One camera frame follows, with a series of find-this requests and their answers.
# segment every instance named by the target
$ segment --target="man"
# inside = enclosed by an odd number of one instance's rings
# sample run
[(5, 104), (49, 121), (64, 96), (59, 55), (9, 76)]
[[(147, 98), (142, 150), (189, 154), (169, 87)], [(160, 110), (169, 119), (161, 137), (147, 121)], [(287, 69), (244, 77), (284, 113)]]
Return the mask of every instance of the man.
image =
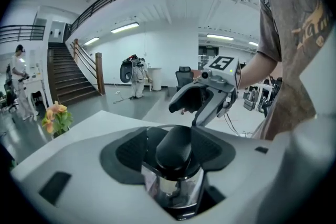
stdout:
[(24, 91), (23, 80), (27, 77), (26, 72), (24, 71), (24, 65), (20, 61), (19, 56), (25, 52), (22, 45), (18, 45), (15, 50), (15, 54), (12, 56), (12, 61), (10, 63), (10, 68), (12, 71), (12, 83), (14, 89), (16, 91), (18, 104), (19, 104), (19, 112), (22, 116), (23, 120), (34, 115), (31, 110), (28, 100), (26, 98), (26, 94)]
[(273, 140), (314, 117), (315, 110), (299, 75), (323, 46), (333, 25), (323, 0), (260, 0), (260, 43), (241, 70), (243, 89), (267, 77), (282, 62), (282, 86), (253, 137)]
[(140, 58), (140, 64), (136, 65), (133, 68), (133, 76), (132, 76), (132, 89), (133, 89), (133, 98), (141, 98), (143, 97), (143, 87), (145, 84), (144, 78), (147, 77), (148, 82), (152, 83), (152, 79), (148, 74), (147, 64), (144, 58)]

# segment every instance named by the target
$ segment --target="camera lens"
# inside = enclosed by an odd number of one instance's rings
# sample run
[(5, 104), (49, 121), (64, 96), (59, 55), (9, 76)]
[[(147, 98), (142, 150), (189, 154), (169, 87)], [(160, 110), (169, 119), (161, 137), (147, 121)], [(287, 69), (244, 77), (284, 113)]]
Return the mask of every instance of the camera lens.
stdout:
[(209, 77), (209, 74), (207, 72), (202, 73), (202, 78), (207, 79)]

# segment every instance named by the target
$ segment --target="person in white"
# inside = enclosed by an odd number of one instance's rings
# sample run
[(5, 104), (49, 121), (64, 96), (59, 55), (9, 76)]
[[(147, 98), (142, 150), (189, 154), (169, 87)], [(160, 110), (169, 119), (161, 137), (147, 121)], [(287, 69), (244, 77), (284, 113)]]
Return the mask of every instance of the person in white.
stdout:
[(24, 64), (20, 61), (19, 56), (24, 52), (23, 46), (18, 45), (15, 50), (15, 54), (12, 56), (10, 63), (10, 69), (12, 72), (12, 83), (16, 91), (16, 96), (19, 104), (19, 112), (23, 120), (34, 116), (34, 112), (31, 110), (26, 94), (24, 91), (23, 79), (26, 77)]
[(145, 84), (145, 77), (148, 78), (148, 82), (152, 83), (152, 79), (148, 74), (147, 64), (144, 58), (140, 58), (140, 65), (142, 66), (135, 66), (133, 68), (133, 76), (132, 76), (132, 90), (133, 90), (133, 97), (134, 98), (141, 98), (143, 97), (143, 87)]

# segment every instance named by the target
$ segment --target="orange flower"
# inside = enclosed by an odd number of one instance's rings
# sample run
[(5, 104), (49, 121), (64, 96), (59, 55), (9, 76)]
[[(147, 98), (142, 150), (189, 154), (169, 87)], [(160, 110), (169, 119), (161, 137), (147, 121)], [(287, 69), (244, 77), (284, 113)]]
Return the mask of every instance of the orange flower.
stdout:
[(52, 121), (50, 119), (44, 118), (42, 121), (42, 127), (47, 126), (47, 132), (51, 134), (54, 131), (54, 127), (52, 125)]
[(54, 118), (54, 113), (51, 109), (47, 110), (46, 117), (47, 117), (48, 120), (51, 120), (51, 121), (53, 121), (55, 119)]
[(58, 104), (57, 101), (55, 101), (55, 104), (49, 107), (49, 109), (51, 109), (54, 113), (67, 111), (67, 107), (62, 104)]

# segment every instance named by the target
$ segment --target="white suit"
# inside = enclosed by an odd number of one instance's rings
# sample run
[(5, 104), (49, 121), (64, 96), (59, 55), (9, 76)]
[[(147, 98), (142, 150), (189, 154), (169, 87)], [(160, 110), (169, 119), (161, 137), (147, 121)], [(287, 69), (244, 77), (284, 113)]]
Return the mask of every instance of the white suit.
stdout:
[[(12, 61), (10, 63), (11, 69), (15, 68), (16, 71), (22, 73), (24, 71), (24, 65), (19, 60), (18, 57), (12, 56)], [(16, 96), (19, 104), (19, 112), (21, 114), (21, 117), (23, 119), (33, 115), (33, 111), (31, 110), (28, 100), (26, 98), (25, 90), (24, 90), (24, 84), (23, 82), (19, 82), (19, 79), (22, 79), (21, 76), (13, 74), (12, 73), (12, 83), (14, 86), (14, 89), (16, 91)]]
[(133, 90), (133, 96), (136, 98), (143, 97), (143, 86), (145, 84), (145, 77), (147, 72), (147, 64), (141, 60), (141, 64), (143, 64), (143, 67), (137, 67), (135, 66), (133, 68), (133, 76), (132, 76), (132, 90)]

